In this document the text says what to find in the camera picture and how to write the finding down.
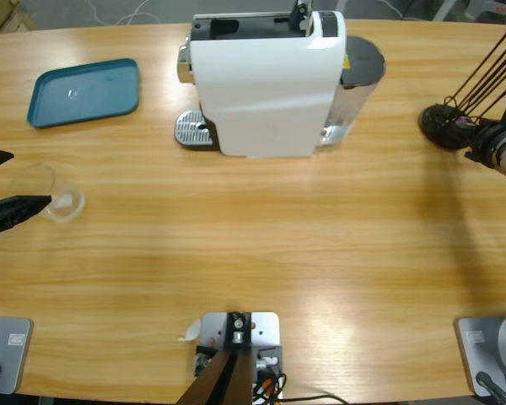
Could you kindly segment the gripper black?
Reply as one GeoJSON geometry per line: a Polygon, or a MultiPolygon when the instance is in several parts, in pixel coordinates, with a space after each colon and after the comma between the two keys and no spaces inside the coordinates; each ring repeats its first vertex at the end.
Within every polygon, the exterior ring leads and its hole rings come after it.
{"type": "Polygon", "coordinates": [[[470,142],[466,157],[488,168],[493,168],[493,150],[504,132],[506,132],[506,121],[488,119],[470,121],[469,127],[462,127],[459,130],[463,141],[470,142]]]}

